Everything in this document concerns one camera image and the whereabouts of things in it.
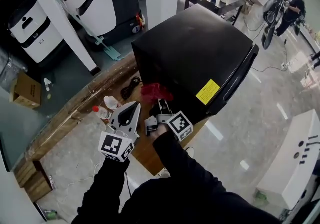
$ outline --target person wearing white shirt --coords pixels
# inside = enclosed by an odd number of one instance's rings
[[[277,0],[248,0],[253,2],[252,10],[244,15],[244,26],[241,31],[254,40],[265,25],[264,13],[268,11]]]

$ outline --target black mini fridge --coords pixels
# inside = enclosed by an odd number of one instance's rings
[[[200,5],[154,27],[132,47],[144,85],[165,86],[174,98],[170,107],[193,124],[227,104],[259,52],[242,32]]]

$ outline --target red cloth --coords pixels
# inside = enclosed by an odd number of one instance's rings
[[[141,88],[141,96],[143,101],[148,103],[156,103],[158,99],[165,99],[172,101],[174,96],[167,90],[166,87],[161,86],[159,83],[153,83]]]

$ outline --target yellow label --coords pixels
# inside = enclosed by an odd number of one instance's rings
[[[196,97],[205,105],[216,95],[220,87],[212,79],[204,86]]]

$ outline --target plastic bottle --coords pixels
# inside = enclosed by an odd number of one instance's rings
[[[121,103],[118,102],[117,99],[115,99],[113,96],[105,96],[104,97],[104,103],[105,105],[110,109],[110,110],[115,110],[117,108],[119,108],[121,105]]]
[[[100,117],[101,119],[109,120],[111,118],[111,112],[109,112],[106,108],[103,108],[101,106],[94,106],[92,107],[93,112]]]

